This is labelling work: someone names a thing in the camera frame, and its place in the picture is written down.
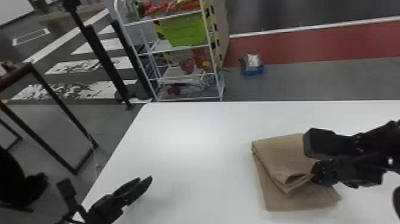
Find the black table frame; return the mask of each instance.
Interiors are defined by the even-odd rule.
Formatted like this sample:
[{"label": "black table frame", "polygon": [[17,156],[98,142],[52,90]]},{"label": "black table frame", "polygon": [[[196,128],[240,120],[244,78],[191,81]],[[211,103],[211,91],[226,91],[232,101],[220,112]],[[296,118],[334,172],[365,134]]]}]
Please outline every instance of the black table frame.
[{"label": "black table frame", "polygon": [[22,140],[22,136],[20,134],[18,134],[12,127],[10,127],[7,123],[5,123],[3,120],[0,119],[0,124],[6,128],[9,132],[11,132],[14,136],[15,136],[15,140],[13,140],[13,142],[7,146],[6,148],[0,146],[0,150],[10,150],[13,146],[16,145],[17,142],[19,142],[20,140]]},{"label": "black table frame", "polygon": [[[97,142],[86,131],[85,127],[78,121],[75,115],[68,109],[64,102],[57,96],[57,94],[50,88],[45,79],[38,73],[31,63],[20,64],[17,69],[9,72],[4,77],[5,79],[0,82],[0,92],[18,82],[24,76],[32,74],[36,80],[48,91],[54,101],[61,107],[63,112],[68,115],[69,119],[81,131],[82,134],[92,143],[93,150],[98,148]],[[71,166],[65,161],[50,145],[45,142],[35,131],[33,131],[21,118],[19,118],[10,108],[8,108],[2,101],[0,101],[0,110],[2,110],[11,120],[13,120],[20,128],[22,128],[30,137],[32,137],[42,148],[44,148],[53,158],[55,158],[62,166],[64,166],[73,175],[78,175],[79,170],[82,168],[86,160],[92,155],[93,150],[89,151],[78,162],[76,167]]]}]

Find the black robotic arm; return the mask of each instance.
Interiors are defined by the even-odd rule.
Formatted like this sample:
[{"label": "black robotic arm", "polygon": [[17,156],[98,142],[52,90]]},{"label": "black robotic arm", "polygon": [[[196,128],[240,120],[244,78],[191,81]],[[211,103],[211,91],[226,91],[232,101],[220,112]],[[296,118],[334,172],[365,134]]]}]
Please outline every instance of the black robotic arm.
[{"label": "black robotic arm", "polygon": [[[382,184],[388,171],[400,174],[400,122],[353,136],[312,128],[303,142],[304,154],[319,160],[311,170],[312,181],[319,185],[369,187]],[[393,204],[400,217],[400,187],[393,193]]]}]

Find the person's leg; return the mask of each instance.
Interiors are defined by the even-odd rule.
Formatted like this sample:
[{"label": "person's leg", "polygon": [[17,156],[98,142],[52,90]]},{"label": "person's leg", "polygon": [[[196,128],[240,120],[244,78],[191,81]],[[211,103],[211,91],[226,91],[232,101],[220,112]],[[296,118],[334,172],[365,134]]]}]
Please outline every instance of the person's leg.
[{"label": "person's leg", "polygon": [[23,191],[24,182],[21,166],[8,151],[0,150],[0,201],[15,201]]},{"label": "person's leg", "polygon": [[0,201],[25,207],[36,201],[48,186],[44,173],[25,178],[21,166],[5,150],[0,150]]}]

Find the black shoe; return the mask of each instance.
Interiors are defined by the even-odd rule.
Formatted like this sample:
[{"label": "black shoe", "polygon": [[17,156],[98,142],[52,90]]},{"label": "black shoe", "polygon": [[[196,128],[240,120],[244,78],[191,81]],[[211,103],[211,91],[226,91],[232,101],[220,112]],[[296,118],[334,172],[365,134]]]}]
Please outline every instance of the black shoe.
[{"label": "black shoe", "polygon": [[21,193],[21,197],[15,203],[21,207],[27,207],[35,202],[45,192],[48,183],[48,178],[44,173],[39,173],[34,176],[25,178],[25,191]]}]

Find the green basket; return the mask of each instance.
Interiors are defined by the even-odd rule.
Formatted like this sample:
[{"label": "green basket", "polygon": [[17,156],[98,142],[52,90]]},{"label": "green basket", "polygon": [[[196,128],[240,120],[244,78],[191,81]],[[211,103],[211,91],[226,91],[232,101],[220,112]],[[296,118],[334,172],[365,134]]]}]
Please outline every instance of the green basket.
[{"label": "green basket", "polygon": [[161,22],[161,29],[172,46],[201,45],[206,40],[201,13],[169,18]]}]

